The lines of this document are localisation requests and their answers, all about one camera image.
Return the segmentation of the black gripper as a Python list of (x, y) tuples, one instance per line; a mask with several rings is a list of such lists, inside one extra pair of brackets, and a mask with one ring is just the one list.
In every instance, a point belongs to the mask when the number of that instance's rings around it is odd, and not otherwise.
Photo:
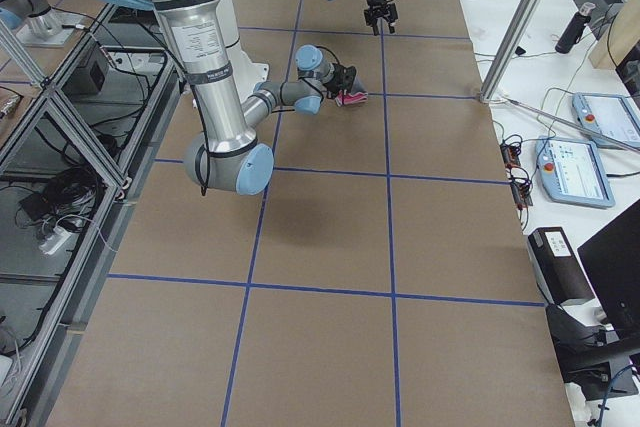
[(344, 66), (339, 63), (333, 63), (332, 66), (333, 76), (331, 78), (331, 95), (333, 97), (337, 97), (338, 95), (349, 94), (356, 79), (356, 67)]
[(366, 25), (371, 27), (373, 35), (379, 36), (378, 22), (383, 19), (387, 25), (390, 34), (395, 33), (395, 23), (398, 20), (398, 14), (395, 4), (389, 0), (366, 0), (367, 8), (364, 10), (364, 18)]

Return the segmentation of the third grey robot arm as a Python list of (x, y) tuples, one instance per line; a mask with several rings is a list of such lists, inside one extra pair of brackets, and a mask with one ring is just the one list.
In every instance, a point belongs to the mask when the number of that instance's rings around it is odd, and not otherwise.
[(2, 22), (29, 47), (62, 47), (83, 19), (54, 10), (48, 0), (1, 0)]

